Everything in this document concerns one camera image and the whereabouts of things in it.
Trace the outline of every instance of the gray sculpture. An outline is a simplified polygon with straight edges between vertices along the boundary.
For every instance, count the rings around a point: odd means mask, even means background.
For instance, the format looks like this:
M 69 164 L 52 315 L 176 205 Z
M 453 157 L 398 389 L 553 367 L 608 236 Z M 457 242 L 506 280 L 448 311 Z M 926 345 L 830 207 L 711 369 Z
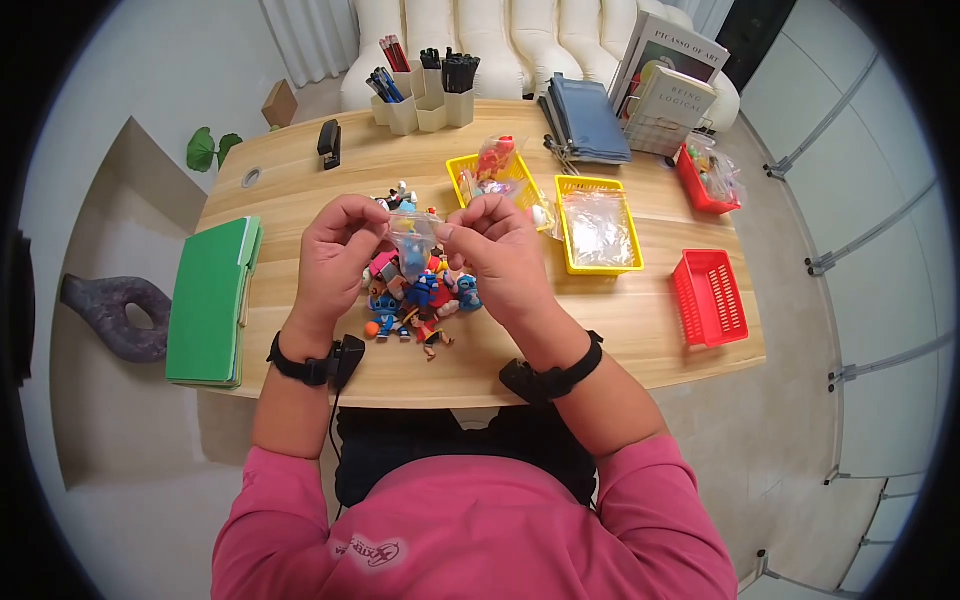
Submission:
M 142 277 L 81 279 L 65 275 L 60 301 L 80 315 L 118 358 L 131 363 L 155 363 L 166 358 L 171 302 L 150 281 Z M 154 328 L 132 324 L 127 304 L 142 308 Z

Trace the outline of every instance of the white sofa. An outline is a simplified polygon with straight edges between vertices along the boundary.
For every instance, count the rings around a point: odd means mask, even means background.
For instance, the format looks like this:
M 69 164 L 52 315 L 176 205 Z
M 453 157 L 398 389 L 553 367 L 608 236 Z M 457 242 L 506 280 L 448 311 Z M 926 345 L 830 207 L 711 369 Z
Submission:
M 519 100 L 542 94 L 560 72 L 609 86 L 626 52 L 638 11 L 693 30 L 688 14 L 659 0 L 354 0 L 360 24 L 360 55 L 344 77 L 341 110 L 370 106 L 365 81 L 377 66 L 388 66 L 379 39 L 396 34 L 416 60 L 434 47 L 480 57 L 474 88 L 479 98 Z M 740 110 L 740 96 L 719 73 L 718 98 L 703 125 L 728 130 Z

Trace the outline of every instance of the hand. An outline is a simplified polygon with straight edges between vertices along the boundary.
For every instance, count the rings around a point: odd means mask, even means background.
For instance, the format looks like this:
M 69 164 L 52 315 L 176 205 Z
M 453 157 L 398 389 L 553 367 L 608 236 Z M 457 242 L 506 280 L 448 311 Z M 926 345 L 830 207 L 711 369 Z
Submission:
M 290 319 L 333 332 L 360 294 L 363 271 L 388 230 L 390 213 L 366 196 L 346 194 L 324 207 L 300 240 L 300 279 Z
M 540 239 L 533 223 L 500 194 L 474 198 L 437 227 L 449 267 L 469 265 L 477 292 L 490 314 L 508 329 L 542 318 L 544 300 L 553 290 L 543 266 Z

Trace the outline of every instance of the pen holder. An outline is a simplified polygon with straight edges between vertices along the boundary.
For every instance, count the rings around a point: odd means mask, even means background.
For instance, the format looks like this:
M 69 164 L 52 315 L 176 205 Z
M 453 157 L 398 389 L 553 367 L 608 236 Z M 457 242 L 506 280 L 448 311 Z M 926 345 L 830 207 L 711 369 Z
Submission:
M 387 110 L 387 103 L 379 96 L 370 98 L 370 108 L 373 110 L 373 121 L 380 126 L 390 125 L 390 111 Z
M 452 127 L 463 127 L 473 122 L 473 98 L 472 89 L 468 89 L 462 94 L 444 94 L 444 104 L 446 105 L 446 124 Z
M 394 73 L 394 84 L 396 84 L 396 89 L 401 96 L 404 98 L 410 98 L 411 96 L 420 98 L 426 95 L 426 91 L 423 89 L 422 70 L 420 61 L 412 60 L 409 73 Z
M 417 97 L 417 122 L 424 132 L 437 132 L 446 127 L 444 78 L 440 69 L 422 69 L 423 96 Z
M 411 96 L 399 103 L 385 102 L 387 123 L 393 135 L 409 135 L 417 130 L 417 105 Z

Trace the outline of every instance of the cardboard box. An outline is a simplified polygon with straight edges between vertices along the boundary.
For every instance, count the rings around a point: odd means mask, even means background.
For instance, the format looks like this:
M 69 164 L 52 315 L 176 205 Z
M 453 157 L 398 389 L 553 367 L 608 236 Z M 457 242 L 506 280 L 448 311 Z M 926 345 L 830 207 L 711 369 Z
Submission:
M 261 112 L 271 127 L 274 125 L 290 127 L 297 112 L 297 98 L 294 97 L 294 91 L 290 89 L 287 80 L 276 82 Z

